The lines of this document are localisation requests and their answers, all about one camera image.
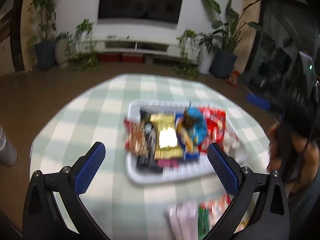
hand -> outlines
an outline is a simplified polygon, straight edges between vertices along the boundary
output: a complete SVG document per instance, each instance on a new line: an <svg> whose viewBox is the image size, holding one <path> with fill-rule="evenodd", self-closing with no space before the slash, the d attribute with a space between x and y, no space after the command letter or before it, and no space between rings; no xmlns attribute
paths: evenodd
<svg viewBox="0 0 320 240"><path fill-rule="evenodd" d="M279 155L279 145L277 138L277 128L278 124L271 126L269 132L267 133L270 144L269 144L269 153L270 153L270 162L267 167L269 172L273 170L278 170L281 166L281 158ZM296 149L297 153L301 154L305 145L307 144L307 139L301 137L297 134L292 135L292 144ZM307 187L315 178L318 167L319 167L319 148L316 144L310 142L305 150L304 154L304 163L301 169L301 173L296 181L288 184L287 186L292 187L291 194L295 194L305 187Z"/></svg>

dark blue plant pot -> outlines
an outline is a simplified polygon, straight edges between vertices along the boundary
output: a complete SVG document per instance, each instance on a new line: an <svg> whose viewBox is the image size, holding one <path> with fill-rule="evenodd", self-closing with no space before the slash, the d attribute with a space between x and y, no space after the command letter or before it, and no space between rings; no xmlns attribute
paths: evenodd
<svg viewBox="0 0 320 240"><path fill-rule="evenodd" d="M45 40L35 45L38 67L41 70L48 70L54 65L55 40Z"/></svg>
<svg viewBox="0 0 320 240"><path fill-rule="evenodd" d="M233 71L233 66L237 60L238 56L219 49L214 57L210 73L217 78L227 78Z"/></svg>

tablecloth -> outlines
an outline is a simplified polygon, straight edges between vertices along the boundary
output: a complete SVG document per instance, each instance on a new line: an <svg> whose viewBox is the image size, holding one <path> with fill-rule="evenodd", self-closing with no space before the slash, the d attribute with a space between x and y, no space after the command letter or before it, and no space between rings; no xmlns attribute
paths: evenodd
<svg viewBox="0 0 320 240"><path fill-rule="evenodd" d="M123 120L135 99L219 105L246 146L246 165L255 172L265 172L269 141L263 129L215 90L199 82L163 76L124 74L107 80L66 105L37 135L31 149L30 176L35 170L51 173L72 166L94 142L102 142L106 158L80 198L111 239L173 239L165 217L168 206L214 199L224 192L216 175L146 186L127 177ZM59 194L55 196L67 226L76 231Z"/></svg>

black tv screen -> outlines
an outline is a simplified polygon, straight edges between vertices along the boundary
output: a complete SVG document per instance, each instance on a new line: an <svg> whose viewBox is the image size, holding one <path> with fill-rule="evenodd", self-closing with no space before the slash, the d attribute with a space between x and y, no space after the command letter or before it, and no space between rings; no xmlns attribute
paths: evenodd
<svg viewBox="0 0 320 240"><path fill-rule="evenodd" d="M182 0L100 0L98 18L135 18L178 23Z"/></svg>

blue gripper pad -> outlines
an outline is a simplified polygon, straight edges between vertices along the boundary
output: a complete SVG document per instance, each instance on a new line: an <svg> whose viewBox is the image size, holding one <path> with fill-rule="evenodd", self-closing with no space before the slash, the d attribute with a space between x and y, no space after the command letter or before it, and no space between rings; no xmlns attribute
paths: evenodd
<svg viewBox="0 0 320 240"><path fill-rule="evenodd" d="M228 165L229 158L217 143L208 146L208 159L219 177L226 192L235 196L238 193L238 176Z"/></svg>
<svg viewBox="0 0 320 240"><path fill-rule="evenodd" d="M83 156L86 160L82 160L84 163L74 178L74 192L76 195L87 191L105 156L106 148L100 142L96 142L88 153Z"/></svg>

